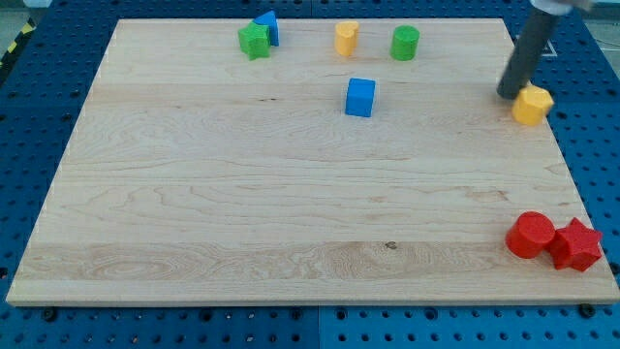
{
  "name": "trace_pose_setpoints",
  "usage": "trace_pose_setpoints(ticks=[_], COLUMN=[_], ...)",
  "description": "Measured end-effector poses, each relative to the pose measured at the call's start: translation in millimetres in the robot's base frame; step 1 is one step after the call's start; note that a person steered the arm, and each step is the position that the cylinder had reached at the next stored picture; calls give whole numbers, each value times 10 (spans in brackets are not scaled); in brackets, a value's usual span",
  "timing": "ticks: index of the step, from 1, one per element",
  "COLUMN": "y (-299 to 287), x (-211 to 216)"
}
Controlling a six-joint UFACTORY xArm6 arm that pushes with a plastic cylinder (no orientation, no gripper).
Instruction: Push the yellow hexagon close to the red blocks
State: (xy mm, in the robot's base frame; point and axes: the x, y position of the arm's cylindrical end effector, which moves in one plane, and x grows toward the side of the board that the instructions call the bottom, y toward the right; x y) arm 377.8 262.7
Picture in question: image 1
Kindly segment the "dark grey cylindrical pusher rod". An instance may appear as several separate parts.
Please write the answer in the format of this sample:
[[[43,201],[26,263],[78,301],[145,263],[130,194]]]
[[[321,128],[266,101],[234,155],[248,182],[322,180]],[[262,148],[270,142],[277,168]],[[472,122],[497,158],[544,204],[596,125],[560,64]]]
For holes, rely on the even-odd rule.
[[[559,19],[557,15],[531,9],[497,85],[496,92],[500,97],[514,100],[528,84]]]

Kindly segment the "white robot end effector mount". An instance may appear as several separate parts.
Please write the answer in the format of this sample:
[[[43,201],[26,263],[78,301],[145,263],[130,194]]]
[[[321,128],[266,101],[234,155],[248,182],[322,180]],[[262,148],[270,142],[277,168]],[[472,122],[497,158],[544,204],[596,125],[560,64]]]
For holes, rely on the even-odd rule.
[[[564,16],[573,8],[590,11],[594,5],[593,0],[530,0],[530,4],[549,15]]]

